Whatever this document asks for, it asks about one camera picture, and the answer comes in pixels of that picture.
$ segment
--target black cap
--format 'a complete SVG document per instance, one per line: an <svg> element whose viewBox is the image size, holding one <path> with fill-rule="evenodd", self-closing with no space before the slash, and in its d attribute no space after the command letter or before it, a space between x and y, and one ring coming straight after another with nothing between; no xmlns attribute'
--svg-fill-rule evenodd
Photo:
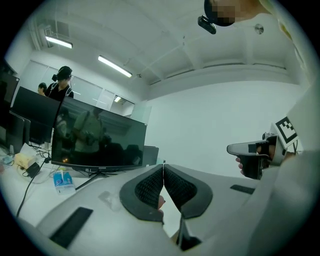
<svg viewBox="0 0 320 256"><path fill-rule="evenodd" d="M71 77L72 69L68 66L63 66L59 69L59 72L57 75L58 80L64 80Z"/></svg>
<svg viewBox="0 0 320 256"><path fill-rule="evenodd" d="M210 0L204 0L204 12L211 24L215 24L220 27L228 27L234 23L230 22L228 18L218 17L217 12L212 9Z"/></svg>

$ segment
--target white ceiling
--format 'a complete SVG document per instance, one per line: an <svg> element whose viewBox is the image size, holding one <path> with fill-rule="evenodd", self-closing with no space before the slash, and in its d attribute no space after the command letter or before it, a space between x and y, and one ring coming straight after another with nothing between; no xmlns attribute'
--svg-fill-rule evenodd
<svg viewBox="0 0 320 256"><path fill-rule="evenodd" d="M111 60L147 84L184 72L225 64L285 67L292 43L271 15L217 27L198 26L204 0L51 0L37 24L51 24L58 36L108 53ZM259 35L254 26L261 24Z"/></svg>

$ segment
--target finger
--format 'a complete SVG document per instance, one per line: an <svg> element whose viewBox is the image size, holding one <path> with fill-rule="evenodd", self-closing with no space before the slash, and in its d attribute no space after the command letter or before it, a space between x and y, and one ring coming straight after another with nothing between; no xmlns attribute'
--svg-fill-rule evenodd
<svg viewBox="0 0 320 256"><path fill-rule="evenodd" d="M160 209L164 205L165 202L166 201L165 201L164 197L162 195L160 195L159 196L158 209Z"/></svg>

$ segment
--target white desk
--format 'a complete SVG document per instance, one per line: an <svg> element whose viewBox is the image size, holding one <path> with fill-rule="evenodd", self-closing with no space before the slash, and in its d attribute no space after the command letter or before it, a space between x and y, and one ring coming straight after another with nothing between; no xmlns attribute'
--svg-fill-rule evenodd
<svg viewBox="0 0 320 256"><path fill-rule="evenodd" d="M37 163L39 166L45 159L38 156ZM45 217L53 208L71 197L73 194L59 195L54 186L51 171L57 170L59 166L51 163L44 163L40 173L34 178L30 185L19 218L24 219L34 227ZM74 186L77 188L90 178L83 174L66 168L72 177ZM25 170L21 170L19 166L5 166L5 170L0 174L0 189L4 200L6 201L11 213L15 216L18 208L24 198L27 186L31 181L30 177L23 177ZM92 182L101 180L103 177L97 178Z"/></svg>

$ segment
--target fluorescent light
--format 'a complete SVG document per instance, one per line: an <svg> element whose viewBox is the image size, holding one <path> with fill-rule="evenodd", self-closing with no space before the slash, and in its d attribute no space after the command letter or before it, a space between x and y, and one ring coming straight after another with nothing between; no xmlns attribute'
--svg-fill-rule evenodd
<svg viewBox="0 0 320 256"><path fill-rule="evenodd" d="M119 96L117 96L116 98L115 98L115 102L118 102L118 101L120 101L121 100L121 98L119 97Z"/></svg>
<svg viewBox="0 0 320 256"><path fill-rule="evenodd" d="M112 63L110 60L107 60L106 58L102 57L101 55L98 57L98 61L103 62L104 64L107 64L111 68L114 68L115 70L119 71L120 73L124 74L128 78L132 77L132 74L126 70L124 70L122 67L119 67L118 65Z"/></svg>
<svg viewBox="0 0 320 256"><path fill-rule="evenodd" d="M46 36L45 39L47 41L51 42L51 43L55 43L55 44L58 44L58 45L61 45L61 46L64 46L64 47L67 47L67 48L70 48L70 49L72 49L72 47L73 47L72 43L64 41L64 40L61 40L61 39L58 39L58 38L54 38L54 37L51 37L51 36Z"/></svg>

